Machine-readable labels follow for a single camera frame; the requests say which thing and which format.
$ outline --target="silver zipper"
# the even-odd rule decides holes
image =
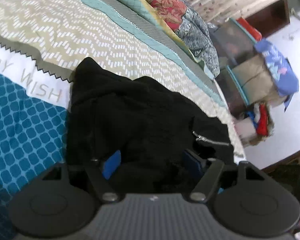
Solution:
[[[200,134],[197,134],[195,131],[192,131],[193,135],[196,136],[197,138],[195,139],[196,141],[204,141],[204,142],[207,142],[207,143],[211,143],[211,144],[215,144],[215,145],[224,145],[224,146],[229,146],[230,143],[225,143],[225,142],[217,142],[217,141],[213,141],[213,140],[210,140]]]

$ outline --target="blue grid pattern fabric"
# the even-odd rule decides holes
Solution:
[[[67,110],[26,95],[0,74],[0,239],[9,239],[5,206],[33,178],[63,160]]]

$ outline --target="beige and white zigzag fabric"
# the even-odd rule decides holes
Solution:
[[[244,158],[226,108],[198,88],[175,62],[80,0],[0,0],[0,35],[37,48],[44,61],[63,68],[73,70],[89,56],[118,75],[154,78],[194,101],[208,116],[226,123],[235,160]]]

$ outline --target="gray fabric stripe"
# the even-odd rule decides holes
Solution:
[[[49,72],[50,75],[55,75],[56,78],[61,78],[63,81],[73,81],[71,69],[62,68],[58,65],[44,61],[41,58],[41,53],[38,49],[18,41],[10,41],[2,36],[0,36],[0,44],[1,47],[5,46],[6,49],[10,49],[10,51],[20,52],[21,54],[25,54],[27,57],[36,60],[38,70],[43,70],[44,73]]]
[[[210,89],[212,89],[216,94],[218,89],[210,78],[204,73],[200,66],[195,63],[182,49],[180,49],[172,39],[170,39],[163,31],[158,30],[153,24],[143,19],[141,16],[136,14],[130,8],[126,7],[124,4],[117,0],[101,0],[114,8],[120,15],[132,22],[140,30],[145,32],[148,36],[154,40],[160,42],[161,44],[167,46],[169,49],[173,50],[178,54],[181,60],[186,64],[187,67]]]

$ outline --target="patterned bedspread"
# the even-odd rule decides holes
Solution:
[[[0,239],[14,232],[5,206],[66,147],[71,73],[85,58],[131,79],[151,76],[228,125],[212,81],[164,32],[117,0],[0,0]]]

